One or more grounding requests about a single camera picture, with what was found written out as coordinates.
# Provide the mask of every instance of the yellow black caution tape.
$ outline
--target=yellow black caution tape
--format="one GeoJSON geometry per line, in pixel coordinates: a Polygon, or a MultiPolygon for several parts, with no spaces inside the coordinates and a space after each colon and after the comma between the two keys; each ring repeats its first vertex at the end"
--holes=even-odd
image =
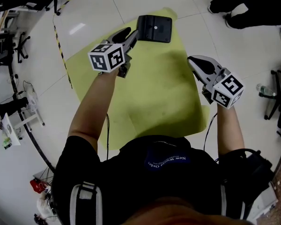
{"type": "MultiPolygon", "coordinates": [[[[68,4],[69,1],[71,1],[71,0],[67,0],[63,5],[61,5],[60,8],[57,10],[57,13],[60,12],[61,9],[63,9],[66,6],[66,4],[68,4]]],[[[53,20],[52,20],[53,26],[54,26],[54,31],[55,31],[55,38],[56,38],[56,41],[57,41],[57,44],[58,44],[58,48],[59,48],[59,51],[60,51],[60,55],[61,55],[62,61],[63,61],[64,65],[65,65],[65,68],[67,69],[66,62],[65,62],[65,59],[64,59],[64,54],[62,53],[61,45],[60,45],[60,42],[59,42],[59,39],[58,39],[58,34],[57,34],[57,31],[56,31],[56,26],[54,24],[54,17],[55,17],[55,14],[53,15],[53,20]]],[[[71,79],[70,79],[70,76],[69,76],[68,72],[67,72],[67,77],[68,77],[69,82],[71,84],[71,88],[73,89],[72,83],[71,83],[71,79]]]]}

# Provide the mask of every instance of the water bottle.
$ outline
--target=water bottle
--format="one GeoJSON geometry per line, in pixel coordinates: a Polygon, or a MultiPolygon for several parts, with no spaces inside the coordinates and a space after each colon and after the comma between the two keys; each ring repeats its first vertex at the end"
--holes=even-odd
{"type": "Polygon", "coordinates": [[[273,90],[271,90],[267,86],[263,86],[261,83],[257,84],[256,89],[258,92],[262,93],[262,95],[276,96],[276,93],[274,93],[273,90]]]}

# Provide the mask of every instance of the person's leg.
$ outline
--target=person's leg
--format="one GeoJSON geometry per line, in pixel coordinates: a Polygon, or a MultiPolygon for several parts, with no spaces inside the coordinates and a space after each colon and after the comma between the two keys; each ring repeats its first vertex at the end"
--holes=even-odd
{"type": "Polygon", "coordinates": [[[257,10],[249,9],[243,14],[227,18],[227,23],[230,27],[236,29],[262,25],[275,26],[281,25],[281,16],[279,14],[271,15],[270,13],[266,14],[257,10]]]}
{"type": "Polygon", "coordinates": [[[15,113],[18,109],[25,107],[27,104],[28,100],[26,97],[11,101],[9,103],[0,104],[0,116],[2,119],[4,118],[5,113],[10,116],[15,113]]]}
{"type": "Polygon", "coordinates": [[[244,0],[212,0],[209,9],[212,13],[228,13],[242,3],[244,0]]]}

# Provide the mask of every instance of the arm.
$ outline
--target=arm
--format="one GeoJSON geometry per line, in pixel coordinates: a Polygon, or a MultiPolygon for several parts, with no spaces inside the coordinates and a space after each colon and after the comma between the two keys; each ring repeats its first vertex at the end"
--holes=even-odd
{"type": "Polygon", "coordinates": [[[219,156],[244,148],[244,138],[234,107],[226,109],[217,105],[217,144],[219,156]]]}
{"type": "Polygon", "coordinates": [[[114,91],[118,69],[97,76],[72,120],[68,136],[87,140],[97,152],[98,139],[114,91]]]}

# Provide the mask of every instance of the red object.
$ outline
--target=red object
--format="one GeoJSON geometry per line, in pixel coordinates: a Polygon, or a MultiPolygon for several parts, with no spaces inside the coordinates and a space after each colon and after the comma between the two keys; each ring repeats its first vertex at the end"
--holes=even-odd
{"type": "Polygon", "coordinates": [[[32,186],[33,190],[37,193],[42,193],[47,187],[45,182],[37,179],[31,180],[30,185],[32,186]]]}

